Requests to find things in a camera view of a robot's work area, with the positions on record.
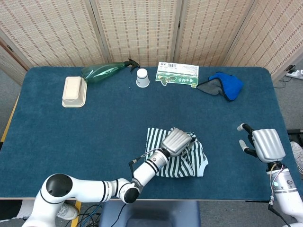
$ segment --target blue chair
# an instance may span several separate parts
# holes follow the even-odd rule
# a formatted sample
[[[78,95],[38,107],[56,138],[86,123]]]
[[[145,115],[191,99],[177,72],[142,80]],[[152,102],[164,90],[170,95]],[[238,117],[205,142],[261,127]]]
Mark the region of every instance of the blue chair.
[[[124,203],[104,204],[99,227],[110,227]],[[126,205],[114,227],[201,227],[198,201],[136,201]]]

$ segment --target green spray bottle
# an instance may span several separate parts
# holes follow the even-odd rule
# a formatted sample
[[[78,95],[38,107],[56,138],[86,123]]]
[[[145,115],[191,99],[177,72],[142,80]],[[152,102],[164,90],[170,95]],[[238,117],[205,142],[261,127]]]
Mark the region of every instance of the green spray bottle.
[[[120,71],[121,69],[132,66],[131,72],[135,68],[140,68],[140,65],[136,63],[132,59],[128,59],[129,61],[124,62],[114,62],[109,64],[100,64],[100,65],[92,65],[85,67],[81,70],[82,77],[85,79],[87,83],[96,83],[101,81],[107,77],[110,77]]]

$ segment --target woven panel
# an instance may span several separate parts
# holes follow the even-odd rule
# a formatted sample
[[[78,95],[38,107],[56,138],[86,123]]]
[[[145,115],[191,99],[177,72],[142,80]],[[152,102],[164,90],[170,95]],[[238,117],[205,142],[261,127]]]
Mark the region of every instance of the woven panel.
[[[303,47],[302,0],[261,0],[226,66],[261,66],[273,75]]]
[[[84,1],[4,0],[0,27],[34,66],[104,62]]]
[[[180,30],[180,63],[220,65],[250,7],[250,0],[189,0]]]
[[[26,70],[22,68],[1,46],[0,69],[18,84],[22,84]]]
[[[97,0],[112,61],[169,61],[177,0]]]

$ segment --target white cup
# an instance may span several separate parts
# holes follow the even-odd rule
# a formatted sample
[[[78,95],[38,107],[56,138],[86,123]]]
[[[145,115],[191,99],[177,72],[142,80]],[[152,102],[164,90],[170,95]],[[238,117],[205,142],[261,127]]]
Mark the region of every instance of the white cup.
[[[138,87],[147,87],[150,84],[146,69],[138,69],[137,71],[137,85]]]

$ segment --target table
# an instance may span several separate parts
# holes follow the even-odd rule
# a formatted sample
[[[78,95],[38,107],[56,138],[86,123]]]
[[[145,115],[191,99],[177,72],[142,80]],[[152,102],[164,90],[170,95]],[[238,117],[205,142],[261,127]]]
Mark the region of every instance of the table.
[[[209,165],[201,178],[154,177],[140,199],[267,200],[266,164],[242,152],[248,142],[237,126],[275,128],[285,148],[300,193],[285,124],[269,72],[259,67],[200,67],[199,81],[216,71],[244,82],[239,97],[228,102],[190,86],[155,81],[156,67],[146,67],[150,85],[139,88],[136,72],[123,69],[89,84],[81,108],[61,105],[66,76],[81,68],[37,67],[25,76],[18,105],[0,152],[0,197],[35,197],[45,178],[65,173],[79,179],[131,178],[128,162],[144,153],[148,127],[194,131]]]

